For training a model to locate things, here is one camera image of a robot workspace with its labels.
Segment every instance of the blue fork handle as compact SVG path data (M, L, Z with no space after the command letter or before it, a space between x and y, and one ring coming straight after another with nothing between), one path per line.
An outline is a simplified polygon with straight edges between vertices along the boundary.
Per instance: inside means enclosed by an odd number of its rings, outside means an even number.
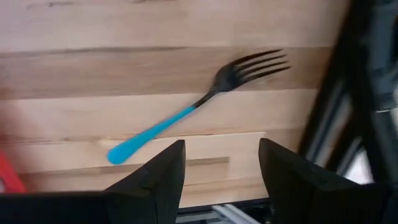
M194 106L185 108L171 118L156 124L155 126L137 134L131 139L128 139L127 141L122 142L113 149L109 150L107 155L108 161L113 164L122 164L136 151L138 151L139 148L141 148L150 140L154 139L158 134L162 133L171 125L184 118L186 115L190 114L195 109L196 108Z

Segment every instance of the wood grain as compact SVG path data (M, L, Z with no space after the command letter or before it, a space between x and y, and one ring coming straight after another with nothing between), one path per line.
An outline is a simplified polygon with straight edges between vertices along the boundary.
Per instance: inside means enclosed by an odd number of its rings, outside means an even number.
M217 182L228 178L228 157L187 160L185 185ZM125 178L142 164L114 167L95 167L22 174L21 179L30 191L104 190Z
M264 133L226 134L214 136L187 136L187 159L210 159L257 154L258 144ZM160 153L181 137L162 138L151 141L134 154L124 164L143 164ZM92 167L112 166L106 160L107 151L121 141L107 144L65 143L52 145L27 145L25 147L7 147L4 153L19 173L35 173Z
M267 48L91 49L0 54L0 100L207 92L232 59ZM290 70L238 90L313 89L329 48L287 48Z
M258 158L253 162L258 166ZM23 174L21 179L29 190L39 192L103 190L134 172L140 165ZM188 160L180 207L267 196L259 174L234 178L229 174L229 166L227 157Z
M330 47L348 0L3 0L0 52Z
M228 134L304 126L316 90L234 91L161 137ZM1 144L127 139L191 105L199 94L0 101Z
M143 164L176 140L184 139L189 161L227 157L230 160L228 169L230 177L259 175L257 150L260 138L270 138L295 151L301 133L301 129L281 129L270 130L266 133L161 138L145 145L124 165ZM113 167L106 160L108 149L119 142L113 141L105 145L93 142L65 142L63 144L50 145L26 144L23 146L4 147L3 152L13 162L12 165L20 174L38 172L70 174L73 170L79 174L85 174L87 169L99 169L101 173L106 172L106 170L114 172L115 169L120 172L118 168Z

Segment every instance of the black fork head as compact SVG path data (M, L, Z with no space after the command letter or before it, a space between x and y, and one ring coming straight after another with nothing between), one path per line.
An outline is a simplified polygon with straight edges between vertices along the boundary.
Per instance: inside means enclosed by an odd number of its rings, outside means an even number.
M211 91L231 91L257 78L289 69L288 61L281 60L286 56L280 54L281 50L252 54L228 63L218 71Z

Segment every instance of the black metal frame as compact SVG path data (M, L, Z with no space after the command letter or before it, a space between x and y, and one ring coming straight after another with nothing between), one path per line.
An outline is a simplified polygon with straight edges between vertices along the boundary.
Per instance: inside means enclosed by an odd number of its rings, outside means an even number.
M318 163L344 98L352 112L326 168L343 175L363 148L375 182L398 181L398 138L391 109L398 62L397 0L352 0L298 153Z

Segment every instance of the wooden surface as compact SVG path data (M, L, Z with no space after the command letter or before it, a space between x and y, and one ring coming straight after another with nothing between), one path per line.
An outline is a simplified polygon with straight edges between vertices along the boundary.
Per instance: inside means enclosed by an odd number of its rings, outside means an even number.
M181 207L266 197L259 139L296 150L347 2L3 0L1 149L29 190L101 190L185 139ZM106 160L225 63L275 47L292 69L217 96L123 166Z

